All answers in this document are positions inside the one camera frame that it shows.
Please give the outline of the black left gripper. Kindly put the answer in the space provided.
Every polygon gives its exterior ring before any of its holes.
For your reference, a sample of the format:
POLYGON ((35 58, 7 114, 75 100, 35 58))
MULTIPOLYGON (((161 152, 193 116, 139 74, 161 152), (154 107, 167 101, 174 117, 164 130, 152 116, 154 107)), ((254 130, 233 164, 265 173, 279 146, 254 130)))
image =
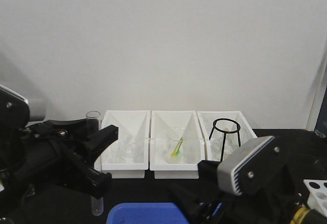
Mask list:
POLYGON ((52 185, 102 198, 112 176, 87 163, 117 141, 118 132, 109 125, 87 135, 84 119, 47 120, 28 127, 2 122, 1 200, 20 201, 52 185))

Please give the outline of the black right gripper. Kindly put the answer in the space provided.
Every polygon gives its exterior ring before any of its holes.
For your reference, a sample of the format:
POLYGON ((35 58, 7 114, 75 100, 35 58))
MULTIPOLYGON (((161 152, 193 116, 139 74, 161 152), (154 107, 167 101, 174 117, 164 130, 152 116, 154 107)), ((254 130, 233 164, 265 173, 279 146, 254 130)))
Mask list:
MULTIPOLYGON (((299 204, 284 142, 270 142, 240 171, 243 194, 225 193, 219 211, 222 223, 326 223, 326 217, 299 204)), ((199 178, 219 190, 221 162, 202 160, 199 178)))

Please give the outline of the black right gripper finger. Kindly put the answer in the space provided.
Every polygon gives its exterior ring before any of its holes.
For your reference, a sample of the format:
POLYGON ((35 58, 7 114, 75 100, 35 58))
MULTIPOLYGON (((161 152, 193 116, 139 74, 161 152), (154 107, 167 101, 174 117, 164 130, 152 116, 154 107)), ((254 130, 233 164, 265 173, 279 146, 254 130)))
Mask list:
POLYGON ((219 202, 201 202, 199 197, 179 184, 168 187, 171 201, 180 209, 189 223, 219 223, 219 202))

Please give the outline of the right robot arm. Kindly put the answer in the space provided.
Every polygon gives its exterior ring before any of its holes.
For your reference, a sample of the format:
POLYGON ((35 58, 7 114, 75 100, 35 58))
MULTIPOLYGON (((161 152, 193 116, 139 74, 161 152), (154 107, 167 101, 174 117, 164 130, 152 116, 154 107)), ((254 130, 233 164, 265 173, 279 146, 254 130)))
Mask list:
POLYGON ((326 223, 295 190, 287 151, 274 136, 254 138, 221 162, 201 161, 199 174, 215 179, 214 199, 199 197, 178 184, 172 202, 189 223, 326 223))

